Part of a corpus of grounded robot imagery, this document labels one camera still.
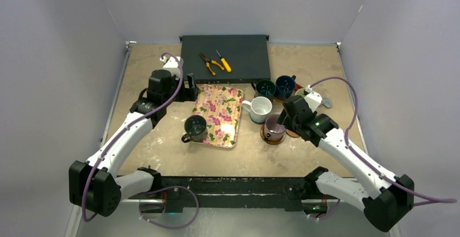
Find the light green mug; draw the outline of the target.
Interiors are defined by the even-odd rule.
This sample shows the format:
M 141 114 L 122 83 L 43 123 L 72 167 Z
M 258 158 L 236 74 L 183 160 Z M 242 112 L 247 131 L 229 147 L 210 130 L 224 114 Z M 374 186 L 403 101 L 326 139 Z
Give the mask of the light green mug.
M 305 97 L 308 93 L 305 91 L 305 88 L 300 88 L 295 92 L 295 95 Z

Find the lavender mug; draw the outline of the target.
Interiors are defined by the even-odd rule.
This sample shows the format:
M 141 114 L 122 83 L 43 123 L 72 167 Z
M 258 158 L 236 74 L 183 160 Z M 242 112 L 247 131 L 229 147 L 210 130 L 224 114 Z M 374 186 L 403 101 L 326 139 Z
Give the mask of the lavender mug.
M 285 136 L 286 128 L 284 125 L 278 124 L 279 114 L 268 116 L 263 129 L 263 139 L 266 142 L 279 141 Z

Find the navy blue mug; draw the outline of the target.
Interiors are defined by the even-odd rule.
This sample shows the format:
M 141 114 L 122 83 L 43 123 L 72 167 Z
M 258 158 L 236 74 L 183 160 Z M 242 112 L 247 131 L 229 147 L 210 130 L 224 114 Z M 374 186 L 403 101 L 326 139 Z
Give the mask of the navy blue mug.
M 285 100 L 291 96 L 296 88 L 296 76 L 282 75 L 275 82 L 276 91 L 274 98 L 277 100 Z

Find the glossy brown ringed coaster front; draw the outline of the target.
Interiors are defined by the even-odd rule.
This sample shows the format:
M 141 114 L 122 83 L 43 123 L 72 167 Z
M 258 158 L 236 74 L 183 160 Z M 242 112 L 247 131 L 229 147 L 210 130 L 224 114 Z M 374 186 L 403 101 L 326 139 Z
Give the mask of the glossy brown ringed coaster front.
M 286 138 L 286 133 L 284 133 L 282 135 L 281 138 L 277 139 L 277 140 L 271 140 L 270 137 L 269 137 L 269 133 L 264 133 L 265 131 L 265 125 L 263 125 L 260 129 L 260 136 L 261 136 L 261 139 L 267 143 L 267 144 L 270 144 L 270 145 L 279 145 L 281 144 L 285 138 Z

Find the dark green mug front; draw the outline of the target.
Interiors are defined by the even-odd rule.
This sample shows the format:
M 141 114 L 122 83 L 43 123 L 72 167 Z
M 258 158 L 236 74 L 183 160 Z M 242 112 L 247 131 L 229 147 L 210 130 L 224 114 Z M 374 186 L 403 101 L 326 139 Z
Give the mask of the dark green mug front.
M 183 143 L 203 142 L 208 134 L 207 122 L 203 116 L 192 115 L 184 122 L 185 134 L 182 136 Z

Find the dark green mug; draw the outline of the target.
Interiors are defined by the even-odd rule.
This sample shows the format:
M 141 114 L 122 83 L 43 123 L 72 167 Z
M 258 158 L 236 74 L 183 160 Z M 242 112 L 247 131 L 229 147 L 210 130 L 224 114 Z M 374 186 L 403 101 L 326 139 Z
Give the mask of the dark green mug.
M 274 94 L 276 92 L 276 84 L 271 80 L 260 80 L 251 83 L 254 89 L 254 97 L 265 97 L 270 102 L 274 100 Z
M 185 134 L 182 136 L 183 143 L 203 142 L 208 134 L 207 122 L 203 116 L 192 115 L 184 122 Z

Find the white mug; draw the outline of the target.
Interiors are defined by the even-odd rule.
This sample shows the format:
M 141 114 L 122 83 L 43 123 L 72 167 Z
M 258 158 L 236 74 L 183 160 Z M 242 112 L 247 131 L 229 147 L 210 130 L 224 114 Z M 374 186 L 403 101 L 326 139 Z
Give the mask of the white mug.
M 241 105 L 257 124 L 263 124 L 272 111 L 272 102 L 266 97 L 255 97 L 252 101 L 243 100 Z

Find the dark green mug back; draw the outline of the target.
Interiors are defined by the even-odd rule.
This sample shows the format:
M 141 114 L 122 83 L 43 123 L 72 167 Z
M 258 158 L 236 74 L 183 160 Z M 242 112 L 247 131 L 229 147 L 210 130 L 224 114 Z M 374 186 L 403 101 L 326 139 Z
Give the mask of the dark green mug back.
M 254 89 L 254 97 L 265 97 L 270 102 L 274 100 L 274 94 L 276 92 L 276 84 L 271 80 L 260 80 L 251 83 Z

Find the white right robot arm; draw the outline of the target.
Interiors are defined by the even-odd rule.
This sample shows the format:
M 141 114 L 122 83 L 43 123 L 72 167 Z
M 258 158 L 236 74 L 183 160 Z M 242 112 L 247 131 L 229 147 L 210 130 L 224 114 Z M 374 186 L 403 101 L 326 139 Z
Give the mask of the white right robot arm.
M 321 166 L 304 178 L 302 197 L 330 195 L 362 211 L 378 230 L 389 232 L 414 207 L 414 181 L 397 176 L 361 151 L 326 114 L 312 111 L 307 101 L 292 96 L 283 102 L 278 124 L 328 153 L 355 178 L 350 181 Z

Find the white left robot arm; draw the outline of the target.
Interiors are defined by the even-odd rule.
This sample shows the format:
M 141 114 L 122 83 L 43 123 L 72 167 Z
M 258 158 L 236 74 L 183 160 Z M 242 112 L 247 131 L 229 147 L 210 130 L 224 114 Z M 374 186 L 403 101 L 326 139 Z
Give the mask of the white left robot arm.
M 151 73 L 148 87 L 132 104 L 117 132 L 86 161 L 69 167 L 70 203 L 107 217 L 120 201 L 144 194 L 156 198 L 162 191 L 161 174 L 141 167 L 121 176 L 119 170 L 138 143 L 166 115 L 172 102 L 196 101 L 199 93 L 194 75 L 175 75 L 165 69 Z

